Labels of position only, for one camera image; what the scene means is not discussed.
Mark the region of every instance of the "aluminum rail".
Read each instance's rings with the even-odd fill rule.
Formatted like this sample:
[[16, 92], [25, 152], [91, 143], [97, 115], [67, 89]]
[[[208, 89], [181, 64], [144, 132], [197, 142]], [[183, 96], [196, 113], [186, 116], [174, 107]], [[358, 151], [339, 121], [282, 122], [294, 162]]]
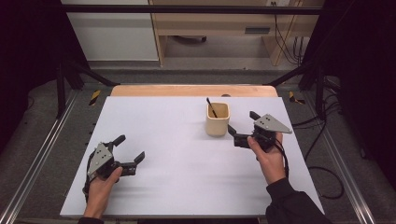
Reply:
[[72, 5], [42, 6], [49, 12], [85, 13], [208, 13], [208, 14], [272, 14], [322, 15], [341, 13], [341, 9], [322, 7], [243, 7], [243, 6], [181, 6], [181, 5]]
[[[308, 105], [315, 115], [315, 108], [313, 107], [314, 100], [310, 94], [305, 94], [305, 99], [307, 99]], [[375, 219], [370, 211], [369, 206], [361, 195], [361, 191], [352, 175], [349, 168], [347, 168], [347, 163], [341, 156], [336, 144], [332, 140], [332, 136], [327, 128], [325, 128], [323, 133], [323, 138], [329, 155], [332, 159], [332, 163], [340, 175], [340, 179], [343, 181], [344, 187], [346, 189], [346, 194], [352, 203], [353, 209], [355, 210], [356, 216], [358, 217], [361, 224], [375, 224]]]
[[54, 124], [52, 125], [49, 134], [47, 135], [46, 140], [35, 156], [35, 160], [30, 166], [28, 172], [26, 173], [24, 179], [22, 180], [20, 186], [12, 197], [11, 201], [7, 205], [6, 209], [3, 211], [0, 216], [0, 224], [12, 224], [17, 218], [18, 213], [21, 211], [21, 208], [33, 187], [33, 184], [38, 178], [38, 175], [44, 166], [44, 163], [50, 154], [53, 145], [55, 144], [56, 139], [58, 138], [59, 133], [66, 122], [73, 105], [77, 99], [78, 91], [72, 91], [69, 99], [67, 101], [67, 107], [64, 111], [63, 115], [56, 119]]

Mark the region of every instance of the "black cloth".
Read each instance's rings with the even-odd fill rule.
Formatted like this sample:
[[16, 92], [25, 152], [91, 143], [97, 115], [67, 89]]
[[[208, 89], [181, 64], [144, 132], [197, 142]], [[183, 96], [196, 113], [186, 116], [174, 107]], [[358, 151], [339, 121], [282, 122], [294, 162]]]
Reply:
[[98, 218], [82, 217], [79, 219], [78, 224], [104, 224], [105, 222]]
[[[287, 178], [280, 179], [267, 187], [272, 202], [265, 216], [269, 224], [326, 224], [331, 223], [317, 208], [309, 196], [296, 191]], [[96, 218], [82, 217], [78, 224], [103, 224]]]

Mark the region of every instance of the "black curtain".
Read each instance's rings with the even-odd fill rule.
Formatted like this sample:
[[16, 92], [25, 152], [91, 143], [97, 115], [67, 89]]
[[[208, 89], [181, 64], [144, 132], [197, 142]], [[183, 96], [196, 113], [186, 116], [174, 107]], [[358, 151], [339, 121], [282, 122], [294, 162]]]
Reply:
[[[31, 89], [56, 78], [63, 60], [89, 67], [60, 0], [6, 0], [0, 4], [0, 152], [18, 126]], [[69, 77], [79, 79], [77, 72]]]
[[[340, 4], [326, 1], [327, 7]], [[305, 61], [337, 20], [319, 17]], [[396, 189], [396, 1], [354, 1], [327, 45], [320, 65], [326, 76], [340, 78], [340, 102], [362, 156], [375, 159]]]

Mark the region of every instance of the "person's left hand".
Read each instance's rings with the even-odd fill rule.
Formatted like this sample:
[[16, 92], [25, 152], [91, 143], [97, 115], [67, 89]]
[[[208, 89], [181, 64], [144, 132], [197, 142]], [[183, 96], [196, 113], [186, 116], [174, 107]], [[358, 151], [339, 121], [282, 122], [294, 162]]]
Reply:
[[90, 184], [89, 198], [84, 217], [101, 218], [107, 209], [108, 197], [113, 185], [118, 181], [122, 173], [122, 167], [113, 171], [107, 180], [96, 177]]

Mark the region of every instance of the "person's right hand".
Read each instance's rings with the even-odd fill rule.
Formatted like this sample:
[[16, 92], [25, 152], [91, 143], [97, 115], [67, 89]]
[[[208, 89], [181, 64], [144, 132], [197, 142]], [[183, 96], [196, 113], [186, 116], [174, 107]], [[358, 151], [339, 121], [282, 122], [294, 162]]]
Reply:
[[[276, 139], [281, 144], [283, 139], [282, 133], [276, 133]], [[276, 147], [271, 147], [267, 150], [268, 152], [264, 152], [253, 137], [249, 136], [247, 142], [256, 154], [268, 185], [286, 177], [283, 156]]]

